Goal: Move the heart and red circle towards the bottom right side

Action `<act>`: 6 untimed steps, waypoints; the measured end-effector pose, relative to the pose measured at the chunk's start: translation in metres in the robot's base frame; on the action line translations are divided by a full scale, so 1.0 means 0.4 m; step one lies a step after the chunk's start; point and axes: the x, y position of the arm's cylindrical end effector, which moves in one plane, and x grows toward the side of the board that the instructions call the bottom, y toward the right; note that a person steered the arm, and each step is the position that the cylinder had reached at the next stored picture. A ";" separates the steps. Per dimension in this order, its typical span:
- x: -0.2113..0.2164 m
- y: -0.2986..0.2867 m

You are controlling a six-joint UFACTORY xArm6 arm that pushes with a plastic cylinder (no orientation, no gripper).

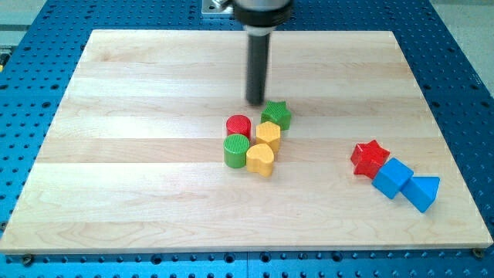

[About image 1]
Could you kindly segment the silver black robot tool mount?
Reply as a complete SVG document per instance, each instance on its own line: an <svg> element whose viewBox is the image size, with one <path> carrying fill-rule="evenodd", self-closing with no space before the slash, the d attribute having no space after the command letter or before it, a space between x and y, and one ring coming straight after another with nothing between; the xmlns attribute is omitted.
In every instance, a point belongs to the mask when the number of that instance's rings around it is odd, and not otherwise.
<svg viewBox="0 0 494 278"><path fill-rule="evenodd" d="M233 0L233 15L250 36L267 36L292 14L293 0Z"/></svg>

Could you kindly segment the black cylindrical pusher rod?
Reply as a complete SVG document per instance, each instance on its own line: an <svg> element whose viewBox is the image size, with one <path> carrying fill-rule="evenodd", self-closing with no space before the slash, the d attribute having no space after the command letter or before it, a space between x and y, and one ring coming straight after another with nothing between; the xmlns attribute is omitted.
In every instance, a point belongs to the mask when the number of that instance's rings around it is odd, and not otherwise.
<svg viewBox="0 0 494 278"><path fill-rule="evenodd" d="M248 36L245 98L251 105L255 106L264 102L269 38L270 34Z"/></svg>

